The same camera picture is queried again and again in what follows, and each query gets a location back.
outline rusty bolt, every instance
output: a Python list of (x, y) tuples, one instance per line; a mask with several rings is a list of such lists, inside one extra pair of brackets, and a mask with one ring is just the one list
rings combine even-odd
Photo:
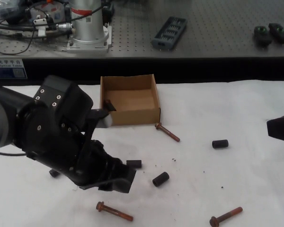
[(162, 126), (162, 123), (160, 122), (160, 123), (156, 123), (155, 124), (155, 127), (156, 127), (156, 129), (160, 129), (160, 130), (162, 130), (163, 132), (165, 132), (166, 134), (168, 134), (171, 138), (173, 138), (175, 141), (177, 141), (177, 142), (180, 142), (180, 138), (179, 137), (177, 137), (177, 136), (175, 136), (174, 134), (172, 134), (170, 131), (168, 131), (166, 128), (164, 128), (163, 126)]
[(243, 211), (243, 208), (242, 207), (238, 207), (226, 214), (223, 214), (222, 216), (219, 216), (219, 217), (212, 217), (212, 219), (209, 220), (209, 224), (212, 226), (212, 227), (219, 227), (219, 223), (225, 221), (226, 219), (229, 219), (230, 217), (236, 215), (236, 214), (239, 214)]
[(100, 212), (102, 210), (108, 212), (108, 213), (111, 213), (113, 215), (116, 215), (116, 216), (119, 216), (119, 217), (122, 217), (128, 221), (133, 221), (133, 217), (128, 215), (128, 214), (124, 214), (118, 210), (115, 210), (111, 207), (108, 207), (108, 206), (105, 206), (104, 205), (104, 202), (98, 202), (97, 206), (96, 206), (96, 209)]

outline silver cylinder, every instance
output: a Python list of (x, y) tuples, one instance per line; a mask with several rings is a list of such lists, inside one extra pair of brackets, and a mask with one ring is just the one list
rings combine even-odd
[[(101, 7), (101, 0), (70, 0), (71, 18), (77, 18)], [(95, 44), (107, 39), (103, 29), (102, 10), (72, 22), (73, 40), (80, 44)]]

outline label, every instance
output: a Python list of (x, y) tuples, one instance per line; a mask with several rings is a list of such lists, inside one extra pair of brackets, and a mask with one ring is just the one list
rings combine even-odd
[[(72, 19), (76, 19), (78, 17), (84, 16), (91, 13), (91, 10), (80, 10), (80, 9), (73, 9), (71, 8), (71, 18)], [(85, 17), (85, 18), (81, 18), (78, 19), (78, 21), (83, 21), (86, 23), (91, 23), (91, 16)]]
[(0, 59), (0, 79), (27, 79), (21, 59)]

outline metal mount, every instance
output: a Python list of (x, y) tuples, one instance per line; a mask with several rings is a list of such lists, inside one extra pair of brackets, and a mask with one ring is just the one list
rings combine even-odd
[(108, 52), (109, 47), (112, 45), (112, 27), (108, 26), (107, 28), (103, 26), (104, 38), (102, 40), (96, 40), (93, 42), (83, 42), (74, 40), (72, 37), (67, 43), (67, 51), (70, 52)]

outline metal clamp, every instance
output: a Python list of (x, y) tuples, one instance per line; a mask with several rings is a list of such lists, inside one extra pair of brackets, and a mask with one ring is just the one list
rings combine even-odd
[[(34, 20), (34, 25), (44, 25), (47, 24), (47, 20), (46, 19), (36, 19)], [(38, 36), (39, 37), (46, 37), (46, 29), (48, 28), (47, 25), (45, 26), (37, 26), (36, 27), (38, 29)]]

